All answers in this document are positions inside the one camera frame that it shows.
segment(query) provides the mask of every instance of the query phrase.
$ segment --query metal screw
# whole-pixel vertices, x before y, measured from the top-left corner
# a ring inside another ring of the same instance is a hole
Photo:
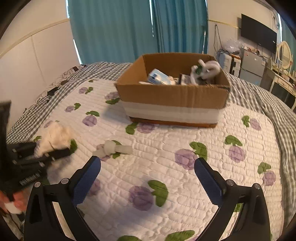
[[[258,183],[255,183],[255,184],[254,184],[254,187],[255,187],[256,189],[260,189],[260,188],[261,188],[260,184],[258,184]]]
[[[40,182],[36,182],[36,183],[34,184],[34,187],[38,188],[38,187],[40,187],[40,185],[41,185]]]
[[[67,184],[69,182],[68,178],[64,178],[61,180],[61,184]]]
[[[226,181],[226,183],[227,183],[229,186],[233,186],[233,185],[234,185],[234,181],[233,181],[233,180],[230,180],[230,179],[228,179],[228,180]]]

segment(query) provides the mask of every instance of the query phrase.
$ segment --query plastic bag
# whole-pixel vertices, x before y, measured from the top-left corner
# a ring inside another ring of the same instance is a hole
[[[241,49],[244,47],[244,42],[241,40],[236,39],[227,39],[224,43],[224,50],[228,51],[229,53],[240,54]]]

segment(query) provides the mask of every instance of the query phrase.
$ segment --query blue gripper pad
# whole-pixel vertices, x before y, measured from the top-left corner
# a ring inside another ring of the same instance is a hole
[[[200,158],[195,160],[194,171],[212,204],[220,207],[223,203],[222,190],[216,183],[211,173],[209,173],[207,168],[203,165]]]
[[[95,157],[93,163],[89,166],[87,171],[83,174],[81,179],[78,181],[77,185],[73,190],[72,203],[77,206],[83,203],[87,193],[89,192],[91,186],[93,185],[96,177],[101,170],[101,160]]]

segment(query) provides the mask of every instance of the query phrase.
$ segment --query white wall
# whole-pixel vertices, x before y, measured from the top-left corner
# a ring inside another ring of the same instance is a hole
[[[257,44],[242,38],[240,36],[241,14],[247,15],[267,27],[277,32],[277,42],[280,41],[279,30],[273,24],[272,13],[270,9],[254,0],[207,0],[208,18],[209,20],[218,21],[208,22],[209,29],[209,48],[208,54],[217,56],[213,47],[215,24],[218,25],[222,44],[229,38],[241,39],[251,48],[256,48]],[[270,51],[263,49],[263,54],[266,57],[270,56]]]
[[[65,0],[29,2],[0,39],[0,101],[12,100],[8,128],[75,65],[79,61]]]

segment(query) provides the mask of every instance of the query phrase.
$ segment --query bed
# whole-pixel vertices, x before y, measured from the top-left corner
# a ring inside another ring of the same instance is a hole
[[[48,169],[51,184],[71,177],[106,140],[132,145],[133,155],[102,159],[95,184],[78,206],[102,241],[123,236],[160,241],[173,234],[195,240],[217,210],[194,174],[192,162],[201,156],[224,179],[261,184],[276,240],[296,211],[295,114],[269,92],[226,74],[231,92],[216,128],[131,123],[120,101],[113,101],[113,81],[129,65],[99,62],[69,75],[51,99],[42,97],[26,110],[8,132],[7,142],[42,136],[51,121],[71,126],[78,149]],[[87,114],[90,111],[99,116]],[[133,133],[127,131],[130,125]],[[239,143],[230,141],[233,136]],[[160,200],[154,191],[165,198]],[[239,208],[221,238],[230,234]]]

